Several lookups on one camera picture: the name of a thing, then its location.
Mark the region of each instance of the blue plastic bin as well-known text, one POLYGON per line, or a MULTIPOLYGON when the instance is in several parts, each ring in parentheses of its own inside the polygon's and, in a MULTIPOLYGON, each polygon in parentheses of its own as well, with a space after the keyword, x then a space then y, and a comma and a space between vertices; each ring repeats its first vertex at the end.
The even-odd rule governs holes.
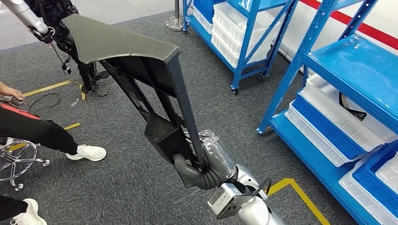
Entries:
POLYGON ((193 5, 201 12, 201 14, 213 23, 214 9, 213 5, 224 2, 225 0, 194 0, 193 5))
POLYGON ((349 160, 355 159, 357 156, 367 153, 349 136, 334 125, 321 112, 313 107, 301 95, 301 91, 297 93, 293 107, 297 109, 319 132, 321 132, 339 151, 349 160))
POLYGON ((397 141, 384 145, 382 149, 372 155, 366 163, 358 168, 352 174, 352 177, 398 218, 398 194, 376 176, 376 171, 384 163, 392 159, 397 151, 397 141))

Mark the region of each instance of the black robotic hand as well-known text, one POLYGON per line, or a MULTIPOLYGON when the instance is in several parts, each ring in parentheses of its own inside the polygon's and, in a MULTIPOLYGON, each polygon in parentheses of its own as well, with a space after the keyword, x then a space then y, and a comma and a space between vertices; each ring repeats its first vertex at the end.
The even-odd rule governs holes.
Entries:
POLYGON ((180 154, 174 155, 174 166, 187 188, 197 186, 209 190, 231 178, 236 168, 220 139, 213 132, 205 130, 199 133, 199 137, 206 156, 207 168, 202 171, 187 164, 180 154))

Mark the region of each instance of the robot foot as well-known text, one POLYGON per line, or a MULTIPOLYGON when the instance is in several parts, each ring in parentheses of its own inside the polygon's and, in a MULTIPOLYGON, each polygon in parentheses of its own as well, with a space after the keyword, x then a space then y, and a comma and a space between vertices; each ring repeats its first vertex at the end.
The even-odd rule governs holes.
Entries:
POLYGON ((95 84, 93 90, 88 90, 86 86, 83 85, 82 92, 84 94, 90 94, 102 97, 108 94, 108 88, 103 85, 95 84))
POLYGON ((98 80, 107 79, 109 77, 108 71, 101 71, 98 73, 98 80))

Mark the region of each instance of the carpet floor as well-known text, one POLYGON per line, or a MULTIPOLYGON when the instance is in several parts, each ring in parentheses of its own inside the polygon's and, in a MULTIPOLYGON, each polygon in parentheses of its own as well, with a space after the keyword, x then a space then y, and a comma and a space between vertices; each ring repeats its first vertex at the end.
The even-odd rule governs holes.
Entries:
MULTIPOLYGON (((169 31, 164 21, 170 15, 153 15, 117 26, 181 48, 182 72, 199 130, 211 129, 218 134, 235 163, 247 166, 259 181, 271 177, 276 183, 293 178, 330 224, 356 224, 277 134, 260 136, 255 131, 289 62, 277 55, 268 77, 246 78, 235 96, 229 89, 229 69, 194 31, 169 31)), ((74 64, 73 73, 64 75, 53 49, 41 43, 0 51, 0 68, 0 81, 22 92, 67 79, 81 81, 74 64)), ((0 183, 0 194, 36 199, 40 215, 50 225, 242 224, 235 217, 216 220, 206 205, 212 192, 185 189, 173 166, 145 139, 144 120, 122 90, 112 78, 101 83, 109 87, 106 97, 88 96, 85 101, 72 104, 80 98, 80 92, 78 85, 71 83, 27 97, 27 101, 30 105, 47 93, 59 94, 60 103, 38 115, 62 126, 79 122, 80 126, 70 130, 75 140, 106 148, 107 157, 100 162, 70 161, 58 151, 41 147, 39 157, 50 159, 51 164, 34 165, 18 178, 25 184, 20 192, 7 182, 0 183)), ((280 109, 294 99, 300 85, 298 75, 280 109)), ((143 85, 142 88, 159 109, 154 92, 143 85)), ((58 100, 57 96, 45 98, 34 108, 50 106, 58 100)), ((291 187, 273 194, 269 205, 287 225, 321 224, 291 187)))

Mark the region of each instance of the blue shelving unit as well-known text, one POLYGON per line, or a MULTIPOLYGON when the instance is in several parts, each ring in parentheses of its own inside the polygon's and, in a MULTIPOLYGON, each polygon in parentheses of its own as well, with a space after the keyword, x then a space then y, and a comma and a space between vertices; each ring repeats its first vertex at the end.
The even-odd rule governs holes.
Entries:
POLYGON ((239 88, 239 81, 247 78, 249 76, 260 74, 259 78, 262 79, 263 77, 268 75, 268 71, 271 68, 272 62, 275 59, 276 53, 279 49, 281 44, 282 38, 286 32, 286 29, 289 25, 291 16, 293 15, 294 9, 296 8, 298 0, 226 0, 228 4, 230 4, 233 8, 235 8, 238 12, 244 15, 247 18, 246 24, 246 33, 242 43, 242 50, 240 52, 239 61, 237 63, 237 67, 233 68, 232 65, 226 61, 223 55, 217 50, 217 48, 211 43, 211 35, 206 32, 203 26, 198 22, 198 20, 193 15, 188 15, 188 8, 190 7, 192 0, 183 0, 183 11, 184 11, 184 28, 185 32, 188 31, 188 26, 194 29, 199 36, 205 41, 205 43, 216 53, 216 55, 228 66, 228 68, 233 72, 234 79, 230 88, 232 92, 237 94, 239 88), (271 23, 267 31, 263 34, 260 38, 259 42, 250 52, 250 54, 246 57, 247 48, 249 46, 250 37, 252 35, 254 22, 256 20, 256 16, 258 12, 265 11, 268 9, 281 7, 283 6, 282 10, 276 16, 275 20, 271 23), (275 27, 277 22, 282 18, 283 15, 286 15, 279 30, 278 35, 276 36, 276 40, 274 45, 270 49, 269 55, 265 60, 248 63, 250 58, 254 55, 256 50, 259 48, 261 43, 270 33, 270 31, 275 27), (255 65, 261 64, 261 67, 247 72, 243 74, 243 70, 245 68, 249 68, 255 65))
POLYGON ((271 127, 311 169, 324 186, 360 225, 379 223, 338 183, 353 164, 335 167, 284 116, 275 115, 299 68, 304 65, 303 85, 308 68, 398 134, 398 57, 355 34, 377 0, 323 0, 296 55, 286 71, 262 118, 257 132, 271 127), (327 19, 335 10, 362 2, 340 39, 316 51, 312 47, 327 19))

